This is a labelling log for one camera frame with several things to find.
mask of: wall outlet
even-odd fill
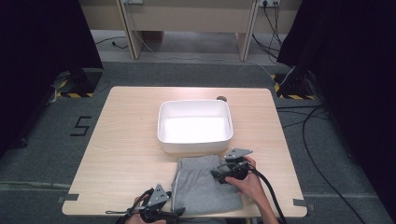
[[[276,3],[277,6],[279,7],[280,4],[280,0],[260,0],[259,7],[263,7],[264,1],[267,1],[267,7],[276,7]]]

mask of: cable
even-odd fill
[[[140,197],[134,202],[134,205],[132,205],[132,207],[128,208],[125,212],[117,212],[117,211],[106,211],[106,214],[126,214],[126,216],[132,216],[132,212],[134,211],[134,209],[137,207],[137,205],[142,201],[142,199],[152,193],[154,191],[154,189],[148,189],[146,190],[142,195],[140,195]]]
[[[270,182],[268,181],[267,178],[265,178],[265,176],[264,176],[262,173],[260,173],[258,170],[256,170],[256,168],[255,168],[254,166],[252,166],[252,165],[249,165],[249,166],[250,166],[250,169],[249,169],[249,170],[250,170],[251,172],[253,172],[255,175],[257,175],[259,178],[261,178],[262,181],[264,181],[265,185],[266,185],[266,186],[268,187],[268,189],[270,190],[271,196],[272,196],[273,201],[274,201],[274,205],[275,205],[275,207],[276,207],[277,212],[279,213],[279,217],[280,217],[280,219],[282,220],[282,223],[283,223],[283,224],[287,224],[288,222],[286,221],[285,216],[283,215],[282,210],[280,209],[280,206],[279,206],[279,203],[278,203],[278,201],[277,201],[277,198],[276,198],[274,189],[272,188]]]
[[[126,37],[125,36],[114,36],[114,37],[110,37],[110,38],[107,38],[107,39],[103,39],[103,40],[101,40],[99,42],[95,42],[95,44],[100,44],[100,43],[103,43],[103,42],[105,42],[107,40],[118,39],[118,38],[126,38]]]
[[[282,41],[280,40],[279,35],[276,30],[277,28],[276,29],[274,28],[273,24],[271,23],[270,18],[268,17],[267,11],[265,10],[267,8],[266,2],[267,1],[264,1],[264,7],[263,7],[265,17],[267,18],[268,22],[270,23],[271,30],[273,31],[273,36],[276,38],[276,41],[279,43],[279,45],[282,46]]]
[[[253,39],[256,41],[257,45],[259,45],[259,47],[266,52],[267,54],[271,54],[271,56],[273,56],[274,58],[277,58],[275,56],[275,54],[273,52],[271,52],[271,50],[274,51],[279,51],[278,49],[271,49],[270,47],[265,46],[264,44],[262,44],[259,40],[257,40],[256,36],[253,34],[252,35]]]
[[[318,115],[322,114],[322,113],[325,113],[325,112],[323,111],[323,112],[317,113],[316,115],[313,115],[312,117],[316,117],[318,119],[325,119],[325,118],[318,117]],[[298,121],[298,122],[295,122],[295,123],[292,123],[292,124],[288,124],[288,125],[282,126],[282,129],[289,128],[291,126],[294,126],[294,125],[297,125],[297,124],[301,124],[301,123],[304,123],[304,120],[301,120],[301,121]]]
[[[280,110],[280,111],[277,111],[278,113],[292,113],[292,114],[299,114],[299,115],[308,115],[308,114],[305,114],[305,113],[301,113],[301,112],[297,112],[297,111],[292,111],[292,110]],[[317,119],[325,119],[325,120],[329,120],[329,118],[323,118],[323,117],[319,117],[318,115],[320,115],[320,114],[324,114],[324,113],[326,113],[325,111],[323,111],[323,112],[320,112],[320,113],[317,113],[316,115],[313,115],[312,117],[315,117],[315,118],[317,118]]]
[[[125,47],[120,47],[118,44],[116,44],[116,42],[111,42],[111,44],[114,46],[114,47],[117,47],[117,48],[119,48],[119,49],[126,49],[126,48],[128,48],[128,45],[127,46],[125,46]]]
[[[262,65],[259,65],[257,63],[254,62],[250,62],[250,61],[231,61],[231,60],[226,60],[226,59],[203,59],[203,58],[198,58],[198,57],[192,57],[192,58],[181,58],[181,57],[175,57],[175,56],[166,56],[166,57],[161,57],[158,56],[154,50],[152,50],[146,43],[145,41],[140,37],[140,35],[136,32],[137,37],[140,39],[140,41],[142,42],[142,44],[154,55],[155,58],[157,59],[161,59],[161,60],[169,60],[169,59],[177,59],[177,60],[199,60],[199,61],[213,61],[213,62],[226,62],[226,63],[251,63],[254,65],[259,66],[260,68],[262,68],[262,70],[264,70],[264,72],[268,75],[268,77],[271,78],[271,80],[273,81],[274,85],[276,85],[276,83],[274,82],[274,80],[271,77],[271,74],[267,71],[267,69],[265,69]]]
[[[322,105],[292,105],[292,106],[279,106],[276,108],[278,109],[294,109],[294,108],[313,108],[313,107],[318,107]]]
[[[305,124],[312,117],[312,115],[315,113],[315,111],[318,110],[321,107],[322,107],[322,105],[319,105],[315,109],[313,109],[308,114],[308,116],[306,117],[306,119],[304,120],[304,123],[303,123],[303,141],[304,141],[304,147],[305,147],[306,153],[308,154],[309,159],[312,161],[312,164],[314,165],[315,169],[318,171],[320,176],[323,178],[323,180],[326,181],[326,183],[330,186],[330,188],[332,188],[332,190],[334,190],[334,192],[344,201],[344,203],[350,208],[350,210],[352,210],[352,212],[359,219],[359,221],[361,223],[365,223],[364,220],[361,218],[361,216],[358,214],[358,212],[355,210],[355,208],[353,208],[353,206],[347,201],[347,199],[344,198],[344,196],[338,191],[338,189],[335,186],[333,186],[332,183],[330,183],[330,181],[326,178],[326,176],[320,171],[320,169],[318,168],[317,163],[314,161],[314,158],[312,157],[311,152],[310,152],[310,150],[308,148],[308,145],[306,143],[306,139],[305,139]]]

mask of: folded fabric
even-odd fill
[[[185,207],[184,214],[210,214],[242,208],[238,189],[221,185],[210,171],[220,165],[218,155],[182,158],[172,183],[172,211]]]

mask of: white plastic bin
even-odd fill
[[[169,101],[160,107],[158,139],[167,153],[219,152],[232,137],[230,109],[221,100]]]

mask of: black cable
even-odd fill
[[[276,30],[275,30],[273,24],[271,23],[270,18],[268,17],[267,11],[265,10],[265,9],[266,9],[266,6],[264,6],[263,9],[264,9],[265,17],[267,18],[268,22],[270,23],[271,30],[273,31],[273,36],[276,38],[276,41],[277,41],[279,44],[281,44],[282,41],[280,40],[279,35],[277,34],[277,32],[276,32]]]
[[[265,178],[265,176],[262,173],[260,173],[258,170],[256,170],[255,167],[253,167],[252,165],[249,165],[249,166],[250,166],[250,171],[253,172],[253,174],[257,175],[259,178],[261,178],[262,181],[264,181],[265,185],[270,190],[271,196],[272,196],[273,201],[274,201],[274,205],[276,207],[277,212],[279,213],[279,217],[282,220],[283,224],[287,224],[288,222],[286,221],[285,216],[283,215],[282,210],[280,209],[280,206],[279,206],[279,203],[277,201],[274,189],[272,188],[270,182],[268,181],[267,178]]]
[[[105,42],[105,41],[107,41],[107,40],[110,40],[110,39],[118,39],[118,38],[126,38],[125,36],[114,36],[114,37],[110,37],[110,38],[107,38],[107,39],[103,39],[103,40],[101,40],[101,41],[99,41],[99,42],[95,42],[95,44],[100,44],[100,43],[103,43],[103,42]]]
[[[137,205],[142,201],[142,199],[152,193],[154,191],[154,189],[148,189],[146,190],[142,195],[140,195],[140,197],[136,200],[136,202],[134,202],[134,205],[132,205],[132,207],[128,208],[125,212],[117,212],[117,211],[106,211],[106,214],[126,214],[126,216],[131,217],[132,216],[132,212],[134,211],[134,209],[137,207]]]
[[[292,106],[280,106],[277,107],[276,110],[278,109],[294,109],[294,108],[314,108],[322,105],[292,105]]]
[[[330,186],[330,188],[332,188],[332,190],[334,190],[334,192],[344,201],[344,203],[350,208],[350,210],[352,210],[352,212],[361,221],[361,223],[365,223],[364,220],[361,218],[361,216],[358,214],[358,212],[355,210],[355,208],[353,208],[353,206],[347,201],[347,199],[344,198],[344,196],[338,191],[338,189],[336,189],[335,186],[333,186],[332,183],[330,183],[330,181],[326,178],[326,176],[320,171],[320,169],[318,168],[317,163],[314,161],[314,158],[312,157],[311,152],[310,152],[310,150],[308,148],[308,145],[306,143],[306,139],[305,139],[305,124],[312,117],[312,115],[315,113],[315,111],[318,110],[321,107],[322,107],[322,105],[319,105],[318,107],[313,109],[308,114],[308,116],[306,117],[306,119],[304,120],[304,123],[303,123],[303,141],[304,141],[304,147],[305,147],[306,153],[308,154],[309,159],[312,161],[312,164],[314,165],[315,169],[318,171],[320,176],[323,178],[323,180],[326,181],[326,183]]]
[[[278,112],[278,113],[292,113],[292,114],[299,114],[299,115],[306,115],[306,116],[308,116],[308,114],[301,113],[301,112],[297,112],[297,111],[292,111],[292,110],[279,110],[279,111],[277,111],[277,112]],[[315,117],[315,118],[317,118],[317,119],[326,119],[326,120],[329,120],[329,118],[323,118],[323,117],[319,117],[319,116],[318,116],[319,114],[324,114],[324,113],[326,113],[326,111],[317,113],[316,115],[313,115],[312,117]]]
[[[111,44],[113,44],[113,46],[114,47],[117,47],[117,48],[119,48],[119,49],[126,49],[126,48],[128,48],[128,45],[127,46],[125,46],[125,47],[120,47],[118,44],[116,44],[116,42],[111,42]]]
[[[276,36],[278,37],[279,45],[282,47],[283,42],[280,40],[279,37],[279,32],[277,31],[277,24],[279,22],[279,3],[274,2],[275,5],[275,31],[276,31]]]
[[[271,52],[271,50],[277,50],[277,49],[271,49],[271,48],[269,48],[269,47],[266,47],[264,44],[262,44],[261,42],[259,42],[259,40],[257,40],[257,38],[256,38],[255,35],[252,35],[252,37],[253,37],[253,39],[256,41],[257,45],[259,45],[259,47],[260,47],[264,52],[266,52],[268,55],[273,56],[274,58],[277,58],[277,57],[275,56],[275,54],[274,54],[273,52]]]
[[[318,117],[318,115],[322,114],[322,113],[325,113],[325,112],[323,111],[323,112],[317,113],[316,115],[313,115],[312,117],[316,117],[318,119],[325,119],[325,118]],[[288,124],[288,125],[282,126],[282,129],[289,128],[291,126],[294,126],[294,125],[297,125],[297,124],[301,124],[301,123],[304,123],[304,120],[301,120],[301,121],[298,121],[298,122],[295,122],[295,123],[292,123],[292,124]]]

